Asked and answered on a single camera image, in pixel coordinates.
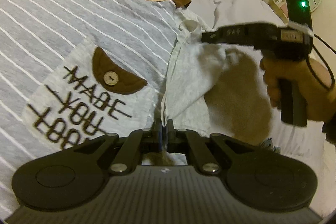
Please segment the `person's right hand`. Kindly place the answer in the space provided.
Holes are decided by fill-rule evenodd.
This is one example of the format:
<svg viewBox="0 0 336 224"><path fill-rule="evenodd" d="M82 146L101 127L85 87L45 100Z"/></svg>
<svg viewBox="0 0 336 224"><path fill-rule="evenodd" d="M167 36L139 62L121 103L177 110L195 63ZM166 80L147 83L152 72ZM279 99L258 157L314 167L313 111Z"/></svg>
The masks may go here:
<svg viewBox="0 0 336 224"><path fill-rule="evenodd" d="M299 92L306 100L307 118L317 122L328 122L335 114L335 87L330 90L331 78L328 70L317 60L310 59L310 65L318 76L316 79L307 63L262 58L260 68L272 107L279 108L281 92L279 79L298 84Z"/></svg>

